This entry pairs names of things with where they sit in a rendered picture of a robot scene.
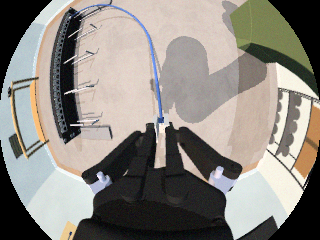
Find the white cable plug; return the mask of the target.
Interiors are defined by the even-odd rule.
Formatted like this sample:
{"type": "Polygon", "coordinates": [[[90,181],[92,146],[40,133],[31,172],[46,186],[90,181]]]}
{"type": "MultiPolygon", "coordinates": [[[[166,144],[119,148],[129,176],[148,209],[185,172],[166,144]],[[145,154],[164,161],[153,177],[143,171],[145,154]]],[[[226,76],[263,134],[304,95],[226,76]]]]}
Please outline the white cable plug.
{"type": "Polygon", "coordinates": [[[164,132],[164,117],[163,118],[158,118],[158,122],[159,122],[159,130],[160,133],[165,133],[164,132]]]}

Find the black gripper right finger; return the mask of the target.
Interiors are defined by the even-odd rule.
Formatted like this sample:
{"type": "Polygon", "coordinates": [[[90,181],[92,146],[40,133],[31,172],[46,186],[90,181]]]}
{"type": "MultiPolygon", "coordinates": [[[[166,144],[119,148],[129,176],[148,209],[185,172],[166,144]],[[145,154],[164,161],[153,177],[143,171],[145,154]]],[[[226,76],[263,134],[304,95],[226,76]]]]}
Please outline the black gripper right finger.
{"type": "Polygon", "coordinates": [[[189,184],[178,143],[202,176],[224,195],[231,191],[241,172],[241,164],[220,155],[189,128],[174,129],[164,114],[165,132],[165,190],[167,200],[173,204],[183,203],[189,193],[189,184]],[[177,138],[177,139],[176,139],[177,138]],[[177,142],[178,141],[178,142],[177,142]]]}

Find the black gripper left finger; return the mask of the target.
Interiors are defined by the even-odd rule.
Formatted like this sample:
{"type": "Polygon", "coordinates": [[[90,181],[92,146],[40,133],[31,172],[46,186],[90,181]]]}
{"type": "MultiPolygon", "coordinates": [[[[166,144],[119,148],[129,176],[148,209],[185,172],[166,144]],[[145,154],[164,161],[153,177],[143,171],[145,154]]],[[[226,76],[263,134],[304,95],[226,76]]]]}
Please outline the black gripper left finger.
{"type": "Polygon", "coordinates": [[[119,193],[129,203],[141,200],[147,168],[155,166],[159,136],[158,114],[153,116],[152,123],[145,125],[144,133],[134,131],[102,161],[82,173],[81,177],[95,195],[128,170],[120,183],[119,193]]]}

